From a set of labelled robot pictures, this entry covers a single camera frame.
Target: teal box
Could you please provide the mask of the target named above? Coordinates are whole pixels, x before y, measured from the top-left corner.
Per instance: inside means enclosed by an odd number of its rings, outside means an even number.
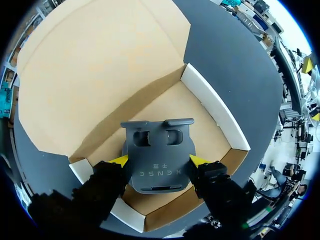
[[[12,107],[12,89],[8,88],[8,83],[3,82],[0,90],[0,118],[9,118]]]

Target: cardboard box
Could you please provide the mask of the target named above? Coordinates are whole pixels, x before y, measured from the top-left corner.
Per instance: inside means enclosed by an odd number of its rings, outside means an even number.
[[[126,138],[120,122],[194,118],[197,156],[222,161],[233,174],[250,147],[218,94],[184,64],[189,29],[171,0],[62,3],[18,56],[19,119],[31,141],[40,151],[68,156],[84,183],[92,166],[120,156]],[[202,203],[190,184],[148,195],[127,186],[111,213],[148,232]]]
[[[20,48],[18,47],[13,55],[12,55],[12,58],[11,58],[11,61],[10,61],[10,64],[12,67],[16,67],[17,66],[17,61],[18,61],[18,55],[19,55],[19,52],[20,52]]]
[[[11,83],[12,80],[14,79],[14,76],[15,76],[15,72],[11,71],[11,70],[7,70],[6,71],[6,75],[5,75],[5,82],[7,83]]]

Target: gray plastic object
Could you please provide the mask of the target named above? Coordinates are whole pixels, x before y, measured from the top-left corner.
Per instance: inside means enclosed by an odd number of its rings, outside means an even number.
[[[132,165],[129,184],[142,194],[173,193],[190,182],[185,166],[196,149],[189,134],[193,118],[122,122],[126,141],[122,155]]]

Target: gray table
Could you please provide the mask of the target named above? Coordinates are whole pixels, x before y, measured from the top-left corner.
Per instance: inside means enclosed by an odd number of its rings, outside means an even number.
[[[243,186],[269,145],[282,97],[281,79],[264,49],[237,19],[209,0],[174,0],[191,23],[184,61],[217,91],[240,125],[251,151],[232,178]],[[65,156],[40,152],[14,120],[17,155],[35,193],[55,189],[70,197],[80,183]],[[102,227],[135,236],[162,238],[195,224],[209,213],[203,204],[158,230],[140,234],[112,215]]]

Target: desk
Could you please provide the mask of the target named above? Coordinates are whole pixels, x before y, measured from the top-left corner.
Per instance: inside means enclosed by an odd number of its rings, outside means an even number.
[[[275,131],[282,83],[268,54],[252,33],[208,0],[174,0],[191,23],[184,62],[191,63],[220,95],[239,123],[251,151],[232,176],[244,186],[257,168]],[[35,193],[56,189],[70,197],[80,183],[65,156],[38,151],[14,119],[16,150],[24,175]],[[101,226],[127,235],[162,238],[194,225],[209,213],[205,204],[158,230],[140,234],[112,215]]]

